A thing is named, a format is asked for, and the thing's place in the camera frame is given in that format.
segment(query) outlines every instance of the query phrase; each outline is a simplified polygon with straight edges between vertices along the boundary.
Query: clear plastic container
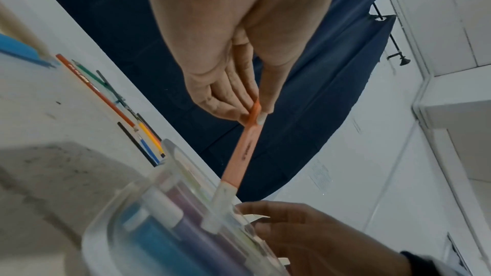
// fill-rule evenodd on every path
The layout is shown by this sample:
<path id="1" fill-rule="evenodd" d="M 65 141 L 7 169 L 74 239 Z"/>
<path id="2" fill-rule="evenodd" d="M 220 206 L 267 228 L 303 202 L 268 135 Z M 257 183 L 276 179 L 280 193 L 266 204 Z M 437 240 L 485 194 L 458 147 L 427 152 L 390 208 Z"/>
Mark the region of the clear plastic container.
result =
<path id="1" fill-rule="evenodd" d="M 171 141 L 147 179 L 128 185 L 86 230 L 82 253 L 93 276 L 281 276 L 284 267 L 245 217 L 215 214 L 216 187 Z M 201 228 L 216 215 L 217 234 Z"/>

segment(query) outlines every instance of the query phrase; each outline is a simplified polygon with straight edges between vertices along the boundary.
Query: hand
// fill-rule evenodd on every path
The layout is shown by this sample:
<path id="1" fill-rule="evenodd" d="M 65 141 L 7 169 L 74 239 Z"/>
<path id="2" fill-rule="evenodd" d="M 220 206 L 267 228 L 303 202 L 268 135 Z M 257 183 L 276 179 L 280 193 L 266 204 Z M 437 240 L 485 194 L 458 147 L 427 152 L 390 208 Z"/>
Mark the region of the hand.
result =
<path id="1" fill-rule="evenodd" d="M 290 260 L 292 276 L 411 276 L 403 255 L 307 205 L 259 201 L 237 208 L 269 217 L 254 228 L 277 257 Z"/>
<path id="2" fill-rule="evenodd" d="M 223 119 L 248 118 L 259 95 L 271 113 L 331 0 L 150 0 L 192 100 Z M 253 48 L 263 61 L 254 80 Z"/>

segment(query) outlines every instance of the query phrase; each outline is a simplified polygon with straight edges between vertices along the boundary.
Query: fingernail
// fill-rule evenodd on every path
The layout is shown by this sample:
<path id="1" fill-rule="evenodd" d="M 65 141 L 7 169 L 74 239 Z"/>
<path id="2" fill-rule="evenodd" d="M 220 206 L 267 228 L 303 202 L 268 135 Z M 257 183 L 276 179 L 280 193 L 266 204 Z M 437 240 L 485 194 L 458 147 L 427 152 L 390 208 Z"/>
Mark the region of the fingernail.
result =
<path id="1" fill-rule="evenodd" d="M 266 122 L 266 117 L 267 117 L 267 113 L 261 111 L 256 119 L 257 124 L 263 125 Z"/>
<path id="2" fill-rule="evenodd" d="M 271 224 L 259 222 L 256 223 L 254 229 L 256 230 L 256 234 L 260 238 L 265 239 L 271 233 Z"/>

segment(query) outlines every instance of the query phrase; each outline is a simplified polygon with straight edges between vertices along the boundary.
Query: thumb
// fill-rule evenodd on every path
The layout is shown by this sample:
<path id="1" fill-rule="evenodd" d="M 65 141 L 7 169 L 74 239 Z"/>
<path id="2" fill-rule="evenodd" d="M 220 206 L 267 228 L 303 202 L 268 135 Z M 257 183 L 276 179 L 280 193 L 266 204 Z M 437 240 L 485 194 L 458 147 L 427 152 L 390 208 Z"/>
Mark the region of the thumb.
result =
<path id="1" fill-rule="evenodd" d="M 270 65 L 264 63 L 261 73 L 261 82 L 259 84 L 259 102 L 263 112 L 273 112 L 276 100 L 280 96 L 286 78 L 297 59 L 298 57 L 295 57 L 283 65 Z"/>
<path id="2" fill-rule="evenodd" d="M 307 249 L 317 249 L 322 227 L 301 223 L 257 223 L 256 234 L 269 243 L 287 244 Z"/>

